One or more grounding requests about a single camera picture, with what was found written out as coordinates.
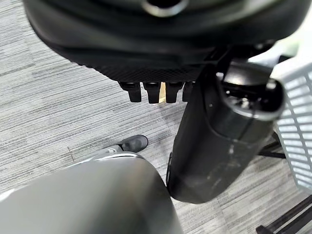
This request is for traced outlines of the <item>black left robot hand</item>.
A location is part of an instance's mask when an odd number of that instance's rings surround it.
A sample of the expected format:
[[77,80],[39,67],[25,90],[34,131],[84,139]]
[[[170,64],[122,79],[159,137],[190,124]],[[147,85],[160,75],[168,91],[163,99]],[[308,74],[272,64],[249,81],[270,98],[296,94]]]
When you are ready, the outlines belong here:
[[309,0],[25,0],[36,35],[60,56],[119,83],[131,102],[186,102],[166,186],[208,202],[255,156],[285,158],[274,124],[286,87],[249,59],[304,21]]

